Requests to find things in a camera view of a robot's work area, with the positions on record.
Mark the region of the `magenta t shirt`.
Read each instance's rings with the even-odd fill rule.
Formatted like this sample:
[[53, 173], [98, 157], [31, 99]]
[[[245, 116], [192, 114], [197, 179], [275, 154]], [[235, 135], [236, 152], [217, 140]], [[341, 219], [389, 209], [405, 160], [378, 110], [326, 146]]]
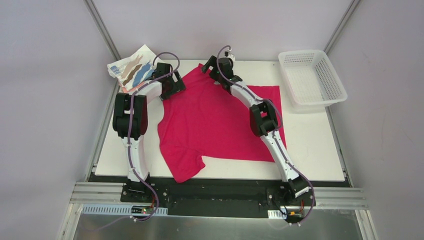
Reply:
[[206, 165], [203, 157], [272, 162], [250, 128], [249, 109], [198, 65], [183, 77], [186, 89], [163, 101], [160, 152], [174, 180], [183, 183]]

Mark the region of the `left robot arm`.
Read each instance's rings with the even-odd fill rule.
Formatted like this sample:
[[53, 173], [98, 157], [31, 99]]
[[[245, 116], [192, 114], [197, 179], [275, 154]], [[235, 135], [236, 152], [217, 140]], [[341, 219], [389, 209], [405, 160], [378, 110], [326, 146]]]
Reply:
[[149, 167], [145, 160], [144, 136], [148, 129], [148, 104], [154, 99], [167, 100], [186, 89], [181, 75], [169, 63], [159, 62], [152, 75], [134, 93], [115, 96], [112, 128], [126, 151], [125, 184], [140, 202], [152, 198], [153, 189], [145, 183]]

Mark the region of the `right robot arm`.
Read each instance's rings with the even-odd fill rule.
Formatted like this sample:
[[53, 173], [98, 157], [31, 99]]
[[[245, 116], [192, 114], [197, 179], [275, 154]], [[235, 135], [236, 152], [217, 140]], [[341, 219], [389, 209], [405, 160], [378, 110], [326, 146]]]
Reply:
[[311, 181], [294, 166], [281, 138], [282, 114], [270, 99], [259, 97], [234, 74], [234, 62], [231, 46], [225, 45], [216, 56], [209, 58], [201, 71], [205, 74], [212, 68], [209, 76], [248, 108], [251, 131], [266, 145], [282, 181], [286, 183], [284, 200], [290, 205], [296, 205], [303, 200], [304, 194], [309, 193], [314, 201], [315, 192]]

